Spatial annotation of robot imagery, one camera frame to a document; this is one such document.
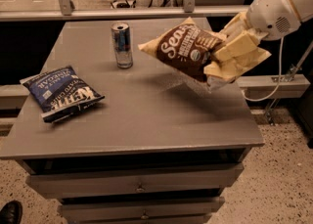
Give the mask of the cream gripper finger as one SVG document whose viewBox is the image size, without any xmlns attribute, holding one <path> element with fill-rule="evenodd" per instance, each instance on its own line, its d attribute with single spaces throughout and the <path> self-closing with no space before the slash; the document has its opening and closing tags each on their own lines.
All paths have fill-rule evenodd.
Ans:
<svg viewBox="0 0 313 224">
<path fill-rule="evenodd" d="M 221 29 L 221 33 L 225 34 L 228 39 L 233 39 L 248 29 L 250 29 L 250 24 L 246 12 L 239 12 Z"/>
<path fill-rule="evenodd" d="M 265 32 L 256 29 L 242 31 L 238 36 L 212 54 L 212 61 L 203 71 L 207 77 L 233 81 L 261 64 L 271 53 L 259 47 Z"/>
</svg>

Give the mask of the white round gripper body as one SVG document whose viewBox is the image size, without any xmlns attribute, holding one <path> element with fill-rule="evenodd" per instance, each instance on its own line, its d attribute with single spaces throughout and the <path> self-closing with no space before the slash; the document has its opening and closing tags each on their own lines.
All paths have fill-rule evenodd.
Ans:
<svg viewBox="0 0 313 224">
<path fill-rule="evenodd" d="M 300 27 L 291 0 L 253 0 L 246 18 L 251 27 L 267 33 L 268 41 L 281 39 Z"/>
</svg>

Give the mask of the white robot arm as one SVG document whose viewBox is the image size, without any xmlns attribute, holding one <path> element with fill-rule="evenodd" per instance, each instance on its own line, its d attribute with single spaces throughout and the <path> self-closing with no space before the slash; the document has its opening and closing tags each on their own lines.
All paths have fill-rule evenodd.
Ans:
<svg viewBox="0 0 313 224">
<path fill-rule="evenodd" d="M 231 82 L 271 56 L 263 40 L 279 40 L 313 17 L 313 0 L 253 0 L 221 30 L 227 36 L 213 52 L 205 75 Z"/>
</svg>

